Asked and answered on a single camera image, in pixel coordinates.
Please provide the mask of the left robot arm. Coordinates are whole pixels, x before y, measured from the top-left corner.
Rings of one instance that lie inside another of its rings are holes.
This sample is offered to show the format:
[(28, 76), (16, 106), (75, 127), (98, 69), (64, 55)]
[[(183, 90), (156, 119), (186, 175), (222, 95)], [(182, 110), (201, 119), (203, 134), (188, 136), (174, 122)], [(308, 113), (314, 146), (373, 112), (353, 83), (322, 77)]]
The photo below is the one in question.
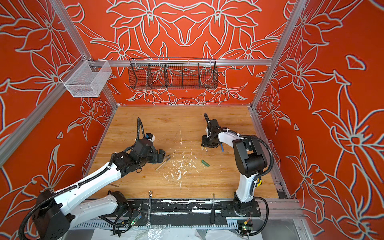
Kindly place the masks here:
[(100, 169), (76, 183), (52, 192), (39, 194), (35, 206), (27, 213), (18, 229), (19, 239), (26, 240), (25, 228), (31, 220), (41, 240), (58, 240), (72, 227), (96, 217), (105, 217), (129, 210), (125, 196), (119, 191), (84, 203), (84, 200), (126, 175), (138, 172), (146, 164), (160, 164), (166, 153), (154, 146), (155, 136), (146, 133), (141, 119), (137, 119), (135, 143), (119, 153)]

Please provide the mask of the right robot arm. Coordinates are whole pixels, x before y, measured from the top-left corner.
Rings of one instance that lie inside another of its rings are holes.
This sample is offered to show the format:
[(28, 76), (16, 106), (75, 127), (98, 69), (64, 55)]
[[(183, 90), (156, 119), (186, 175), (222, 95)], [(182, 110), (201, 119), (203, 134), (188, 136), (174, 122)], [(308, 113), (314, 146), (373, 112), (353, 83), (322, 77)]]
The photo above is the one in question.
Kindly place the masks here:
[(221, 127), (216, 119), (204, 114), (207, 122), (206, 134), (202, 136), (202, 147), (217, 148), (226, 144), (233, 148), (235, 163), (241, 174), (239, 186), (234, 194), (235, 213), (244, 216), (254, 207), (254, 191), (274, 166), (274, 155), (269, 145), (255, 135), (242, 135)]

